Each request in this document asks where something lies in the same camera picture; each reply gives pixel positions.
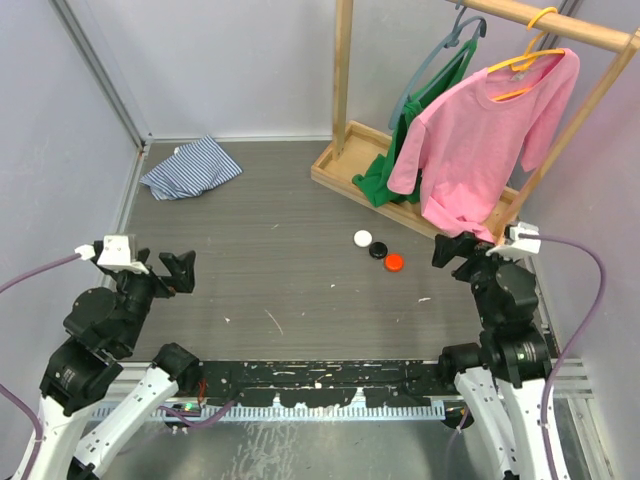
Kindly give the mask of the wooden clothes rack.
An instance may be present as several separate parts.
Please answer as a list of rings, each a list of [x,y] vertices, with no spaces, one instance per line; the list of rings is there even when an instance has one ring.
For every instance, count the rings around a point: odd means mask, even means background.
[[[639,51],[639,33],[627,34],[517,1],[461,1],[459,4],[616,54],[580,109],[558,134],[544,162],[529,176],[522,189],[504,189],[498,205],[485,222],[494,237],[499,238],[506,226],[518,217],[526,200]],[[376,155],[388,149],[391,137],[359,122],[346,120],[353,10],[352,1],[336,3],[332,141],[311,166],[311,178],[370,207],[371,203],[352,183],[352,177],[364,172]]]

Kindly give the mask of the orange earbud charging case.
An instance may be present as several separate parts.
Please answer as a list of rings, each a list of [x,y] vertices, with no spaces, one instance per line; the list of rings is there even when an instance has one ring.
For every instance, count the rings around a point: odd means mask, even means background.
[[[389,272],[400,272],[405,266],[404,257],[398,253],[391,253],[384,259],[384,267]]]

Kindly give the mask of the white earbud charging case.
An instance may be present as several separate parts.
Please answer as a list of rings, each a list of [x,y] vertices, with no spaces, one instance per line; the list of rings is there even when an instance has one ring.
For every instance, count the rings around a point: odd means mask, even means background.
[[[359,248],[368,248],[373,242],[373,236],[367,230],[358,230],[353,235],[353,242]]]

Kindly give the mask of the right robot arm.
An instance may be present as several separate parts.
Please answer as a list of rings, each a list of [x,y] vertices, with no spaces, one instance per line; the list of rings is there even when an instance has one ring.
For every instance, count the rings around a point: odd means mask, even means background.
[[[536,277],[519,260],[538,254],[536,228],[507,229],[503,244],[471,232],[435,238],[432,264],[463,264],[454,279],[470,285],[482,330],[476,343],[448,346],[438,360],[444,390],[460,394],[479,428],[495,479],[567,479],[552,387],[547,343],[534,324]]]

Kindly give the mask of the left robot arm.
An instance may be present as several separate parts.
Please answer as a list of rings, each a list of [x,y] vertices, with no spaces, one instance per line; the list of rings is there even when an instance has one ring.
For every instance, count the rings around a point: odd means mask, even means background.
[[[100,262],[103,241],[76,248],[73,258],[89,261],[112,289],[84,291],[63,321],[68,339],[50,356],[40,383],[39,409],[28,415],[33,433],[16,479],[98,479],[144,423],[174,396],[188,396],[200,384],[198,358],[177,343],[163,345],[143,377],[111,414],[84,431],[109,387],[122,373],[156,299],[170,299],[195,287],[195,251],[162,252],[167,274],[147,266],[147,249],[128,251],[122,262]]]

